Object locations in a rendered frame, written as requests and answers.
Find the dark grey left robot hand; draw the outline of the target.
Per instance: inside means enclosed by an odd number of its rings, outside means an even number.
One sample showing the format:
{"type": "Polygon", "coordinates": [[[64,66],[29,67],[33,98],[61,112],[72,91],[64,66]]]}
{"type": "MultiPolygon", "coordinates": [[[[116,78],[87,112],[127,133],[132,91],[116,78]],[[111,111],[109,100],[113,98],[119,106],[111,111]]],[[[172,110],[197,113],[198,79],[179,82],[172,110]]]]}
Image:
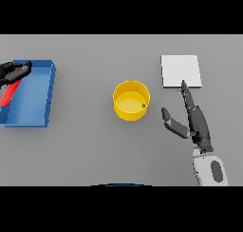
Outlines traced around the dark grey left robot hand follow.
{"type": "Polygon", "coordinates": [[[31,73],[32,63],[25,64],[6,62],[0,64],[0,88],[4,85],[11,85],[28,76],[31,73]]]}

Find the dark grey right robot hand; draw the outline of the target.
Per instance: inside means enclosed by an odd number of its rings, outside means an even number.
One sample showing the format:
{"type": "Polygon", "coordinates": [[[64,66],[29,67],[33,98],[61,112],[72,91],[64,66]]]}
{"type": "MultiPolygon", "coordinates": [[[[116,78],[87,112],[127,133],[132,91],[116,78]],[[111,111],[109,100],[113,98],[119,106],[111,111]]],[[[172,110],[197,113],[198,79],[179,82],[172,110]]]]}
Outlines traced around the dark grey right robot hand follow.
{"type": "Polygon", "coordinates": [[[214,148],[206,118],[200,107],[195,105],[185,81],[181,82],[181,94],[187,111],[189,126],[184,126],[173,119],[169,111],[163,107],[161,114],[165,127],[182,139],[192,139],[192,142],[200,148],[201,153],[213,152],[214,148]]]}

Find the red beaker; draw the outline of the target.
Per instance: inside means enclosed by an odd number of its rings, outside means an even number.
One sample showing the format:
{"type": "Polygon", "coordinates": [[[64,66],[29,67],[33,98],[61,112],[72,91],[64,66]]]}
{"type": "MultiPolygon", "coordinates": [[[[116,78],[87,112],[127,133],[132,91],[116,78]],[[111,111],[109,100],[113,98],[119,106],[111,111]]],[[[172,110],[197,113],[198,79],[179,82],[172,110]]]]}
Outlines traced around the red beaker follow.
{"type": "Polygon", "coordinates": [[[16,89],[19,87],[21,81],[18,80],[14,84],[7,85],[2,97],[0,98],[0,106],[8,106],[16,89]]]}

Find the yellow bowl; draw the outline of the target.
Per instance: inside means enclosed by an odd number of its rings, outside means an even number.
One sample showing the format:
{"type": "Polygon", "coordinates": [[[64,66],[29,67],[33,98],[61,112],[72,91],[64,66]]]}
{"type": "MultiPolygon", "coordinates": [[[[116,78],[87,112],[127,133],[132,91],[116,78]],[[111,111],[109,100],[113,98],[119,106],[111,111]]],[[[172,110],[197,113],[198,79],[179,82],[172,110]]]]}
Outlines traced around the yellow bowl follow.
{"type": "Polygon", "coordinates": [[[136,122],[147,112],[150,92],[145,84],[136,80],[126,80],[116,86],[113,92],[114,111],[126,122],[136,122]]]}

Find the pale square measuring scale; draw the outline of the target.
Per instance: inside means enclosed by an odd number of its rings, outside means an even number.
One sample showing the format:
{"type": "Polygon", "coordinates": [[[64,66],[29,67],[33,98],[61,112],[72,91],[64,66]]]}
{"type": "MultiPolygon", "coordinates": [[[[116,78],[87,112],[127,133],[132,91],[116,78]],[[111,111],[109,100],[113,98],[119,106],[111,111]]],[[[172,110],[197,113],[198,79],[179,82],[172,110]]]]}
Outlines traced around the pale square measuring scale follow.
{"type": "Polygon", "coordinates": [[[182,81],[188,87],[202,87],[196,55],[161,55],[160,65],[164,87],[179,88],[182,81]]]}

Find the blue tray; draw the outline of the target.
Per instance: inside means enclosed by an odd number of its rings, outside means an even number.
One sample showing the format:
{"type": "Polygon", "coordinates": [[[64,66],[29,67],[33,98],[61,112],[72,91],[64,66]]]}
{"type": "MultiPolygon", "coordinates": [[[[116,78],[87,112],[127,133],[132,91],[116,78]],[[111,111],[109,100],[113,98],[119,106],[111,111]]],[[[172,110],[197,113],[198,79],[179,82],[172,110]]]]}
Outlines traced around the blue tray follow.
{"type": "Polygon", "coordinates": [[[56,67],[52,60],[30,60],[32,69],[7,106],[0,106],[0,126],[47,127],[56,67]]]}

